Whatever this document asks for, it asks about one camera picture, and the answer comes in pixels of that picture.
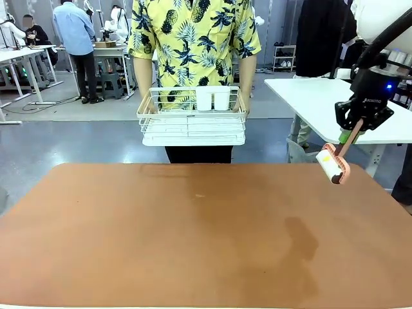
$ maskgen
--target wire rack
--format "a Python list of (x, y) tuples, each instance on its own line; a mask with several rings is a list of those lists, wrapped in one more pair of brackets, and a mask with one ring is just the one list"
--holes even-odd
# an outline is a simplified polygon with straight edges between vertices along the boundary
[[(198, 111), (196, 87), (151, 88), (137, 117), (146, 146), (243, 145), (245, 103), (238, 87), (230, 87), (229, 109)], [(157, 105), (157, 112), (152, 113)], [(232, 108), (238, 106), (237, 112)]]

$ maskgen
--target blue shirt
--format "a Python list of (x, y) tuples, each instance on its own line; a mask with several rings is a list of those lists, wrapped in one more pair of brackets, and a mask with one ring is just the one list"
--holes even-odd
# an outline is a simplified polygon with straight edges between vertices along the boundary
[(70, 55), (87, 55), (93, 51), (91, 39), (95, 31), (85, 11), (65, 2), (54, 9), (53, 21), (60, 42)]

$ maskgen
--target seated person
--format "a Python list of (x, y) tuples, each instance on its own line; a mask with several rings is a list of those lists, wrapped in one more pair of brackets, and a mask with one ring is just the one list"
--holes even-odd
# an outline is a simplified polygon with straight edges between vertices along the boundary
[(43, 28), (38, 24), (34, 24), (33, 16), (23, 16), (23, 26), (27, 28), (25, 31), (27, 45), (50, 45), (49, 37)]

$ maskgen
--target hand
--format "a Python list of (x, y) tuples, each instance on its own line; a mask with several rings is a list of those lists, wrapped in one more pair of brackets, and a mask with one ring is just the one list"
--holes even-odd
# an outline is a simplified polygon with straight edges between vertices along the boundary
[[(250, 94), (249, 95), (244, 95), (242, 94), (241, 91), (239, 91), (239, 96), (241, 96), (241, 98), (243, 99), (243, 103), (245, 103), (245, 110), (244, 112), (246, 113), (245, 118), (247, 119), (247, 117), (250, 114)], [(236, 105), (233, 107), (233, 112), (237, 113), (239, 112), (240, 109), (240, 102), (239, 102), (239, 98), (236, 100)]]
[(143, 114), (145, 111), (149, 110), (151, 114), (157, 114), (158, 110), (157, 107), (155, 106), (155, 103), (151, 99), (148, 105), (141, 104), (139, 109), (137, 110), (138, 114)]

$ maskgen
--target stool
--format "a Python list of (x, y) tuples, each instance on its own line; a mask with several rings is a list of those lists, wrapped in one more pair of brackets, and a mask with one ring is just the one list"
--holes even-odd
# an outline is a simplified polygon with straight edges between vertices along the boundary
[(103, 98), (115, 97), (117, 100), (123, 95), (123, 86), (118, 73), (102, 74)]

